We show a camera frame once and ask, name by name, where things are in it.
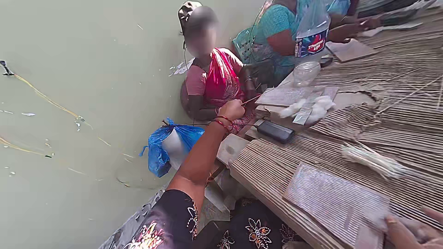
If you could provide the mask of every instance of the blue plastic bag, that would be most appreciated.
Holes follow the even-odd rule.
[[[152,135],[150,135],[148,139],[148,146],[143,147],[143,151],[139,154],[139,156],[143,156],[145,148],[149,147],[149,171],[154,173],[157,177],[164,176],[171,168],[171,165],[169,164],[169,156],[167,152],[163,150],[162,142],[172,133],[174,129],[180,136],[187,153],[191,151],[194,144],[205,132],[205,130],[202,128],[190,125],[174,127],[174,121],[172,119],[167,118],[167,121],[170,126],[162,126]]]

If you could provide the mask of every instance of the hand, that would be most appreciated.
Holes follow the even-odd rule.
[[[348,43],[351,41],[350,38],[356,37],[365,29],[365,22],[341,25],[329,31],[328,39],[335,43]]]
[[[426,207],[422,211],[443,224],[442,213]],[[386,217],[386,223],[388,235],[397,249],[443,249],[443,235],[431,226],[391,215]]]
[[[358,22],[365,27],[365,30],[375,29],[381,26],[380,18],[368,18],[364,21],[358,20]]]
[[[243,117],[244,114],[245,108],[241,106],[241,100],[239,99],[228,101],[218,112],[219,116],[225,116],[231,121]]]

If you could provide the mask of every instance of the pink saree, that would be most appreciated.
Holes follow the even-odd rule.
[[[224,53],[215,48],[206,79],[205,101],[209,105],[222,107],[234,99],[245,101],[245,93],[241,90],[238,76]],[[254,108],[247,108],[241,119],[234,120],[228,127],[232,134],[237,134],[244,125],[255,118]]]

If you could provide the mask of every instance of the wrist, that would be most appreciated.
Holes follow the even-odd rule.
[[[214,120],[220,121],[226,128],[228,128],[229,125],[231,124],[231,122],[229,120],[222,118],[222,117],[216,117]]]

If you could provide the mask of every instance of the hair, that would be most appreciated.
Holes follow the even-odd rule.
[[[218,19],[214,10],[207,6],[198,7],[189,16],[188,21],[184,23],[182,27],[183,35],[185,38],[189,37],[217,23]]]

